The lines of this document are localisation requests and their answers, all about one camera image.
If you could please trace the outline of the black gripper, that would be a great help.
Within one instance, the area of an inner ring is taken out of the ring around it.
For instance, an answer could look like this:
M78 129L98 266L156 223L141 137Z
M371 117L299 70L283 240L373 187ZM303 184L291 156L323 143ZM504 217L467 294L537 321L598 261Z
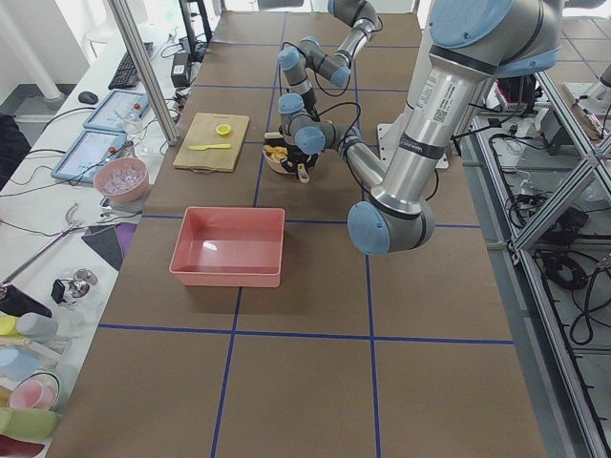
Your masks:
M298 146L293 144L285 144L287 149L287 159L284 160L284 169L289 173L297 173L298 166L300 164L305 166L305 170L308 172L311 168L316 165L319 158L318 154L308 155L303 153Z
M303 101L304 101L306 112L310 115L310 117L314 121L319 122L320 116L316 108L316 98L315 97L304 97Z

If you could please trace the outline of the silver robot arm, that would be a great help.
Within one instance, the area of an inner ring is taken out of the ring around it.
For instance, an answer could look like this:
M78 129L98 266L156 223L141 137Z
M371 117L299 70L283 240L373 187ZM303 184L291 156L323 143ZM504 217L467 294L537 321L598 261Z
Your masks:
M367 255L405 251L424 244L434 227L424 197L477 87L493 77L523 76L553 67L560 50L560 1L436 1L420 52L429 59L420 95L390 161L378 158L359 132L320 121L311 75L344 86L357 53L382 28L372 4L331 1L328 11L350 26L333 54L312 37L278 55L289 91L278 110L286 142L315 156L332 149L347 163L369 197L348 214L352 243Z
M344 91L350 81L355 57L373 36L383 29L382 20L375 7L365 0L328 1L327 11L350 27L350 33L335 53L324 51L314 36L307 36L296 45L283 45L278 53L278 64L289 92L302 98L305 110L316 121L319 121L320 117L307 71L313 73L315 80L322 77Z

